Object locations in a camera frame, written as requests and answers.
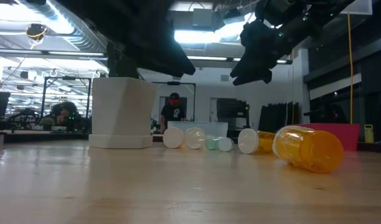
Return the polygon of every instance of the pink box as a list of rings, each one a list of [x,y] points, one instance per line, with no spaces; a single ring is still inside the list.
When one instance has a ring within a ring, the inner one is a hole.
[[[356,151],[359,139],[360,124],[297,124],[302,127],[327,131],[340,139],[345,151]]]

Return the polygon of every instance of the white bottle cap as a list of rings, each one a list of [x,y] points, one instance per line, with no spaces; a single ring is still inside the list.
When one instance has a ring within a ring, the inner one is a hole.
[[[233,141],[230,138],[221,138],[218,141],[218,148],[223,152],[228,152],[233,149]]]
[[[176,149],[184,142],[184,132],[179,128],[168,128],[163,134],[163,142],[168,148]]]
[[[259,145],[257,132],[250,128],[242,130],[238,137],[238,145],[242,153],[253,154],[256,152]]]

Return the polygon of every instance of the wooden tabletop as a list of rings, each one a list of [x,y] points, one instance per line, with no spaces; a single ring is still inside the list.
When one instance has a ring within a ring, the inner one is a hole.
[[[0,223],[381,223],[381,154],[331,175],[274,155],[86,141],[5,145]]]

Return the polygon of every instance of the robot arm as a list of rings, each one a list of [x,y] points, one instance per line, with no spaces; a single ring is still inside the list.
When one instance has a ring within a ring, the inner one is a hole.
[[[284,55],[308,36],[319,37],[322,28],[355,0],[261,0],[257,3],[257,19],[245,24],[240,34],[246,50],[230,74],[234,85],[272,80],[270,69]],[[269,28],[263,21],[281,25]]]

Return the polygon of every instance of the person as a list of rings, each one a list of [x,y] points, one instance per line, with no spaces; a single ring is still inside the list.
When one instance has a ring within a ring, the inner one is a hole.
[[[169,104],[164,105],[160,116],[160,132],[167,129],[168,121],[185,121],[185,110],[179,104],[179,94],[171,93]]]
[[[68,125],[69,118],[76,118],[77,107],[73,102],[63,102],[52,107],[51,115],[55,120],[57,126]]]

